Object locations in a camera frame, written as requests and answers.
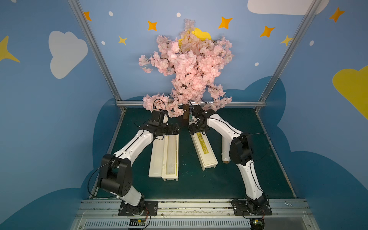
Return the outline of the white wrap dispenser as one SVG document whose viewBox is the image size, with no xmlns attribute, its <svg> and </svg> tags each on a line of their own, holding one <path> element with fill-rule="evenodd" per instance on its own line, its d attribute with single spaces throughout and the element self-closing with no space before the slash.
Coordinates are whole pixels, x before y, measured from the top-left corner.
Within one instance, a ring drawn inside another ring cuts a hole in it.
<svg viewBox="0 0 368 230">
<path fill-rule="evenodd" d="M 164 181 L 175 180 L 179 177 L 179 135 L 164 137 L 162 179 Z"/>
<path fill-rule="evenodd" d="M 208 168 L 216 168 L 218 161 L 210 145 L 207 135 L 202 134 L 201 132 L 197 132 L 191 134 L 191 138 L 202 170 L 204 171 Z"/>
</svg>

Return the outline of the plastic wrap roll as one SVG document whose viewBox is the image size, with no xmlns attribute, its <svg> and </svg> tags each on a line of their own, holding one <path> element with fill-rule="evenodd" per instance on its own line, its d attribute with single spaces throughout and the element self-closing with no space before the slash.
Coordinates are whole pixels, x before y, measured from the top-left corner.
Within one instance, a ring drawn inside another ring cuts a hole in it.
<svg viewBox="0 0 368 230">
<path fill-rule="evenodd" d="M 229 164 L 231 161 L 230 158 L 230 147 L 231 144 L 224 138 L 222 137 L 222 145 L 221 145 L 221 160 L 223 163 L 225 164 Z"/>
</svg>

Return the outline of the white dispenser lid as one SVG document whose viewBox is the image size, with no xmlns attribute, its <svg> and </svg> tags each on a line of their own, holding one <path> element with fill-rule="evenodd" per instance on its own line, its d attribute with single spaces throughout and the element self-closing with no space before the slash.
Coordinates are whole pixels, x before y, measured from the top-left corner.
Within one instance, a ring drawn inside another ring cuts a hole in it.
<svg viewBox="0 0 368 230">
<path fill-rule="evenodd" d="M 153 142 L 150 166 L 149 166 L 149 177 L 160 178 L 162 177 L 163 168 L 163 154 L 164 154 L 165 140 L 156 139 Z"/>
</svg>

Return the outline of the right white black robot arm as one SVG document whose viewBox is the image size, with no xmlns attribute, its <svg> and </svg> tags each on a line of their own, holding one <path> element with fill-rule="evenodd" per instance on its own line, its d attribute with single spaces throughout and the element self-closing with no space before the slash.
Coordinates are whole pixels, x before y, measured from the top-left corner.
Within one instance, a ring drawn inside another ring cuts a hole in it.
<svg viewBox="0 0 368 230">
<path fill-rule="evenodd" d="M 270 211 L 267 196 L 255 172 L 251 135 L 237 130 L 212 109 L 204 110 L 200 105 L 195 105 L 191 115 L 194 122 L 189 125 L 189 130 L 193 134 L 206 133 L 212 128 L 221 135 L 225 159 L 235 163 L 240 170 L 246 191 L 247 211 L 254 215 Z"/>
</svg>

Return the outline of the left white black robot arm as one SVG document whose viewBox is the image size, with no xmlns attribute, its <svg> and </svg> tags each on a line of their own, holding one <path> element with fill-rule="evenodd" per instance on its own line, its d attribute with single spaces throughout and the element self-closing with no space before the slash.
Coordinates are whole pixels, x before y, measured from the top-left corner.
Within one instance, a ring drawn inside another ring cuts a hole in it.
<svg viewBox="0 0 368 230">
<path fill-rule="evenodd" d="M 141 212 L 144 195 L 133 186 L 132 165 L 141 152 L 157 137 L 174 136 L 179 133 L 178 125 L 168 124 L 168 112 L 153 111 L 151 118 L 141 126 L 137 134 L 122 149 L 106 154 L 101 161 L 97 185 L 121 199 L 130 208 Z"/>
</svg>

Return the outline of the pink cherry blossom tree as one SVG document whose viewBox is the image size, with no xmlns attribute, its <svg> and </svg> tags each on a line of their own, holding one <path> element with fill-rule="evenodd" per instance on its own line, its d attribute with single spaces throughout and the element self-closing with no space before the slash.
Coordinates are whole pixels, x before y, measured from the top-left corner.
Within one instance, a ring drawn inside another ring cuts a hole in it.
<svg viewBox="0 0 368 230">
<path fill-rule="evenodd" d="M 173 75 L 170 94 L 156 94 L 143 98 L 143 107 L 148 111 L 164 110 L 169 117 L 183 116 L 185 105 L 203 101 L 205 92 L 211 97 L 206 109 L 217 111 L 232 101 L 227 97 L 222 85 L 215 84 L 223 68 L 234 55 L 232 43 L 225 37 L 217 40 L 201 39 L 195 31 L 195 22 L 185 20 L 185 29 L 179 39 L 160 35 L 156 42 L 158 51 L 149 58 L 142 55 L 139 66 L 145 73 L 153 68 L 164 76 Z"/>
</svg>

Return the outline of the small circuit board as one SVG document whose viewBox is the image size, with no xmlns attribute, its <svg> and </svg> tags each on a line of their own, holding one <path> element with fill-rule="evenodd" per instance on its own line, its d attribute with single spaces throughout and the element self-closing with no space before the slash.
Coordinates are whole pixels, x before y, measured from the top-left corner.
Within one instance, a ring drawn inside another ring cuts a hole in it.
<svg viewBox="0 0 368 230">
<path fill-rule="evenodd" d="M 144 219 L 130 219 L 128 222 L 128 229 L 129 230 L 133 230 L 133 229 L 144 229 L 146 227 L 146 220 Z"/>
</svg>

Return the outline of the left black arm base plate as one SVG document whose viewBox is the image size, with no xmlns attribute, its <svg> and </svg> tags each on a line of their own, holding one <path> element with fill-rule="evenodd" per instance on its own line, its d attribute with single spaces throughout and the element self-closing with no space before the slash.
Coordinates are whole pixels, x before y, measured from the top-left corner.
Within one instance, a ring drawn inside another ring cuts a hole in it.
<svg viewBox="0 0 368 230">
<path fill-rule="evenodd" d="M 141 201 L 137 206 L 122 201 L 118 216 L 157 216 L 158 201 Z"/>
</svg>

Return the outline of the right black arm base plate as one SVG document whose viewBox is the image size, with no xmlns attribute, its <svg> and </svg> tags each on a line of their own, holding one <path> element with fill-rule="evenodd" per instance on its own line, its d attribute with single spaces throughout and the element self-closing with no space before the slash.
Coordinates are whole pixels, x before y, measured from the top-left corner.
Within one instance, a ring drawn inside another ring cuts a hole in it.
<svg viewBox="0 0 368 230">
<path fill-rule="evenodd" d="M 271 216 L 273 214 L 269 202 L 267 199 L 263 198 L 256 200 L 233 199 L 231 201 L 231 206 L 236 216 Z"/>
</svg>

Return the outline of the aluminium front rail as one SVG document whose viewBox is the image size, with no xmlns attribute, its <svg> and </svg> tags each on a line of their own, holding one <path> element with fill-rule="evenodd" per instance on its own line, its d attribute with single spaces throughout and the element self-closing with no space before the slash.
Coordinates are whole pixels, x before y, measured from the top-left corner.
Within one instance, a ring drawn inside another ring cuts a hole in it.
<svg viewBox="0 0 368 230">
<path fill-rule="evenodd" d="M 148 199 L 157 216 L 118 216 L 120 200 L 83 200 L 72 230 L 128 230 L 130 219 L 146 220 L 142 230 L 317 230 L 305 199 L 270 199 L 271 216 L 236 216 L 230 199 Z"/>
</svg>

